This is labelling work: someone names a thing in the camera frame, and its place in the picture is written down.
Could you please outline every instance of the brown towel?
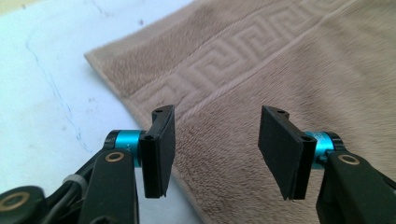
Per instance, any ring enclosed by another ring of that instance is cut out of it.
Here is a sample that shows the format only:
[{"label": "brown towel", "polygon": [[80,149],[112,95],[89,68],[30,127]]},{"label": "brown towel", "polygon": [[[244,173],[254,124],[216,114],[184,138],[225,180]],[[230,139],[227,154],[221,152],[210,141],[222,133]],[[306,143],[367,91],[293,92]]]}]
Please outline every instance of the brown towel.
[{"label": "brown towel", "polygon": [[206,223],[318,223],[323,172],[305,201],[282,200],[262,105],[396,179],[395,1],[197,1],[86,57],[144,128],[177,106],[173,174]]}]

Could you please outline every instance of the wire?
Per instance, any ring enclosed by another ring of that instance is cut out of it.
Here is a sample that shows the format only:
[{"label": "wire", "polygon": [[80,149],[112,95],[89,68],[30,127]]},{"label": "wire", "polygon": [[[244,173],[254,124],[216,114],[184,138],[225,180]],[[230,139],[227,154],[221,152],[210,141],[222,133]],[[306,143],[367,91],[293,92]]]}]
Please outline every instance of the wire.
[{"label": "wire", "polygon": [[57,202],[49,211],[49,213],[43,218],[42,224],[54,223],[58,217],[62,215],[64,209],[69,205],[76,196],[79,194],[79,185],[73,183],[70,189],[62,197],[62,199]]}]

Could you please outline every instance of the blue metal ring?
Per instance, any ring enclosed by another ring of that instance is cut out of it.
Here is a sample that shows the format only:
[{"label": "blue metal ring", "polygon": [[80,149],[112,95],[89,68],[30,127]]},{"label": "blue metal ring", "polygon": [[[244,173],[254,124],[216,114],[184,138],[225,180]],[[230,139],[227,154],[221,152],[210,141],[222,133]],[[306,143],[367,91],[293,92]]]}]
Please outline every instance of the blue metal ring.
[{"label": "blue metal ring", "polygon": [[312,163],[312,169],[320,170],[323,169],[323,165],[319,162],[327,160],[326,151],[334,151],[334,145],[332,139],[325,132],[305,132],[307,135],[317,139],[317,147],[315,149],[315,157]]},{"label": "blue metal ring", "polygon": [[137,155],[139,149],[139,137],[141,130],[121,130],[117,135],[114,148],[122,148],[131,151],[134,156],[134,167],[140,167],[140,158]]}]

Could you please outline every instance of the mounting hole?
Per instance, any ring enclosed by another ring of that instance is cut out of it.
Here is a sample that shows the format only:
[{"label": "mounting hole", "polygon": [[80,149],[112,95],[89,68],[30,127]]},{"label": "mounting hole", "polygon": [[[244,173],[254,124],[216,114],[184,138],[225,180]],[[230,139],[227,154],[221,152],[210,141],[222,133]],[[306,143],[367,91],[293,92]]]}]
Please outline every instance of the mounting hole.
[{"label": "mounting hole", "polygon": [[344,154],[339,155],[339,156],[338,156],[338,159],[339,159],[340,161],[343,161],[344,163],[347,163],[347,164],[350,164],[350,165],[359,165],[359,164],[361,163],[361,162],[360,162],[358,159],[356,159],[355,157],[349,156],[349,155],[344,155]]},{"label": "mounting hole", "polygon": [[152,140],[152,139],[154,139],[154,137],[152,135],[147,135],[147,136],[145,136],[145,139],[146,140]]},{"label": "mounting hole", "polygon": [[23,205],[29,199],[30,194],[28,192],[16,192],[8,195],[6,198],[0,201],[0,212],[6,212],[14,210],[19,206]]},{"label": "mounting hole", "polygon": [[109,162],[120,161],[122,160],[123,157],[124,154],[122,152],[112,152],[106,156],[106,161]]},{"label": "mounting hole", "polygon": [[301,136],[301,138],[303,138],[305,141],[312,141],[312,138],[308,136]]}]

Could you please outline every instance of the white surface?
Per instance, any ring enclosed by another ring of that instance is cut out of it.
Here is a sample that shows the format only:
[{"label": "white surface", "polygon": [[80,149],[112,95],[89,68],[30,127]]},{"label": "white surface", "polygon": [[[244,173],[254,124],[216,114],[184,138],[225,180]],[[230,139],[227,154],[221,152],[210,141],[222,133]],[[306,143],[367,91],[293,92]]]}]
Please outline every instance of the white surface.
[{"label": "white surface", "polygon": [[[190,1],[48,0],[0,17],[0,193],[48,196],[111,130],[139,129],[83,54]],[[174,180],[160,200],[144,198],[139,169],[136,181],[141,223],[200,222]]]}]

